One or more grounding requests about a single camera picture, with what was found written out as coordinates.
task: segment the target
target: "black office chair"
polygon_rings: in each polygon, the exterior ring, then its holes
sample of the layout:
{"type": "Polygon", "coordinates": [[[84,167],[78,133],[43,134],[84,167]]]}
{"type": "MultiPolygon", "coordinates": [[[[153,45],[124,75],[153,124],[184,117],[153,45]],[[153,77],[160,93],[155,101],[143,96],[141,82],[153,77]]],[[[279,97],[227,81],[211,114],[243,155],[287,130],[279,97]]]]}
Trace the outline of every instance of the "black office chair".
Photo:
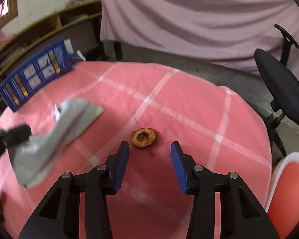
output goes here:
{"type": "Polygon", "coordinates": [[[275,25],[275,27],[281,31],[284,37],[280,62],[270,53],[262,49],[256,49],[254,57],[258,70],[274,98],[270,103],[273,111],[277,112],[280,109],[282,110],[282,114],[277,118],[274,118],[273,114],[267,117],[265,124],[268,129],[270,141],[279,144],[278,148],[285,157],[286,151],[275,129],[285,116],[299,125],[299,81],[286,67],[291,46],[294,45],[299,49],[299,45],[281,26],[275,25]]]}

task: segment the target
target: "brown ring-shaped object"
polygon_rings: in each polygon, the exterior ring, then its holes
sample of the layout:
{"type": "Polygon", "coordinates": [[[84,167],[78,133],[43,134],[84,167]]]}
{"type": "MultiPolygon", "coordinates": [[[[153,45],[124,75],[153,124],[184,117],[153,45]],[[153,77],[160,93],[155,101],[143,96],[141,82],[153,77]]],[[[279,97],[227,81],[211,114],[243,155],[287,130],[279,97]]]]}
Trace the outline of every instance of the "brown ring-shaped object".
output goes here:
{"type": "Polygon", "coordinates": [[[140,128],[131,134],[131,143],[138,148],[145,148],[154,143],[156,133],[152,128],[140,128]]]}

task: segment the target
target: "blue box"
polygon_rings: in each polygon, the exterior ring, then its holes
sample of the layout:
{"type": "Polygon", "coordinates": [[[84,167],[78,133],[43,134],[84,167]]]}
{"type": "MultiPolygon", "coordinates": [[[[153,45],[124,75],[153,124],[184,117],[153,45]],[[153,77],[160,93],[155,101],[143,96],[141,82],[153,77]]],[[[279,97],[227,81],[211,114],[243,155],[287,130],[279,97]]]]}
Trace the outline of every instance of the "blue box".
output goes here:
{"type": "Polygon", "coordinates": [[[16,112],[37,91],[73,65],[64,41],[58,41],[29,58],[0,84],[0,93],[7,106],[16,112]]]}

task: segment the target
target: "window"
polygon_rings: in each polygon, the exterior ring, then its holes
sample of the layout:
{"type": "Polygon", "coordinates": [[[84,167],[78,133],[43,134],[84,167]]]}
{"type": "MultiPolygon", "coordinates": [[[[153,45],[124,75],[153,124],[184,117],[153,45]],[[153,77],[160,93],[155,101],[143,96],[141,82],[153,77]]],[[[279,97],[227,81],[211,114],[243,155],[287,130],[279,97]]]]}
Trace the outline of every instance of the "window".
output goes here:
{"type": "Polygon", "coordinates": [[[17,0],[4,0],[2,4],[0,4],[0,28],[17,16],[17,0]]]}

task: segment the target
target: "blue gripper pad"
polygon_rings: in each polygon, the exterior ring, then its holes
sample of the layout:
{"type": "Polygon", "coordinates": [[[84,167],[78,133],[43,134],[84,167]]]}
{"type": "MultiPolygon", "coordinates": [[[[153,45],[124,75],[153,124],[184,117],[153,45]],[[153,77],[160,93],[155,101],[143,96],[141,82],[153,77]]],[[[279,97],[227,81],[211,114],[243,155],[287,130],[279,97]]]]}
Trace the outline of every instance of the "blue gripper pad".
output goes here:
{"type": "Polygon", "coordinates": [[[185,194],[187,194],[188,191],[187,173],[185,172],[183,162],[182,162],[183,156],[184,153],[180,148],[179,143],[173,142],[171,144],[171,159],[174,164],[174,169],[176,172],[176,177],[178,180],[179,187],[185,194]]]}
{"type": "Polygon", "coordinates": [[[128,158],[129,145],[126,141],[123,141],[117,153],[109,156],[104,163],[109,168],[109,171],[114,174],[112,182],[107,185],[108,188],[111,188],[113,194],[117,193],[122,186],[128,158]]]}

